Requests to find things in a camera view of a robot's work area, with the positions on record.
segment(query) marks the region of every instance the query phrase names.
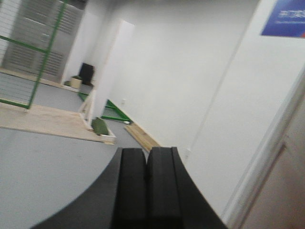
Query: gray floor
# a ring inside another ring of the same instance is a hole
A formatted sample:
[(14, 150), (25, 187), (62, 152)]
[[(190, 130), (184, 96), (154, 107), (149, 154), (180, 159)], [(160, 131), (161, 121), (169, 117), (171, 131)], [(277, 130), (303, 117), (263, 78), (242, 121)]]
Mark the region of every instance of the gray floor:
[[(76, 93), (40, 85), (36, 104), (77, 111)], [(107, 121), (114, 146), (0, 128), (0, 229), (27, 229), (82, 193), (117, 147), (140, 147), (123, 124)]]
[(28, 104), (35, 82), (0, 73), (0, 98)]

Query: wooden board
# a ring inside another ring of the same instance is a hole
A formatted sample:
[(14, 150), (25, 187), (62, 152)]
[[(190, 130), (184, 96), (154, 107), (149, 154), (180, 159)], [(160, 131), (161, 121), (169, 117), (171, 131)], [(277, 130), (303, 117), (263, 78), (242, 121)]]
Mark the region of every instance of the wooden board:
[(33, 105), (30, 110), (0, 103), (0, 128), (57, 135), (114, 144), (115, 135), (96, 135), (88, 131), (80, 114), (56, 108)]
[(154, 146), (160, 146), (135, 123), (132, 123), (131, 125), (126, 125), (125, 129), (147, 152), (150, 152), (150, 150)]

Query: blue poster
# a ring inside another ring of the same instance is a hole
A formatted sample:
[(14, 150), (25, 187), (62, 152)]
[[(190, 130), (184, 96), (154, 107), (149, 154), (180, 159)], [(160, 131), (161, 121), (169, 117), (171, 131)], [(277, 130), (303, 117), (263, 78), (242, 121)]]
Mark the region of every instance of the blue poster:
[(262, 35), (305, 38), (305, 0), (278, 0)]

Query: wall outlet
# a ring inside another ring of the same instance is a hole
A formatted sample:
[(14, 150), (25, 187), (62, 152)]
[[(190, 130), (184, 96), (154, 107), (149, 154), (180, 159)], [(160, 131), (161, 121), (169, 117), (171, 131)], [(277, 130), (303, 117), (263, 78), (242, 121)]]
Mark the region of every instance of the wall outlet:
[(121, 101), (121, 105), (122, 105), (122, 106), (124, 106), (124, 105), (125, 105), (125, 103), (126, 103), (126, 99), (122, 99), (122, 101)]

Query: wire mesh fence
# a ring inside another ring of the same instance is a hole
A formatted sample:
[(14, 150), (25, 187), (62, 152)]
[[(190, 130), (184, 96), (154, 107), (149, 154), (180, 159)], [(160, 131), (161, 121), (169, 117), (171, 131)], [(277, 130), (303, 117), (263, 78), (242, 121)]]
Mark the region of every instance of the wire mesh fence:
[(0, 1), (0, 102), (29, 108), (66, 0)]

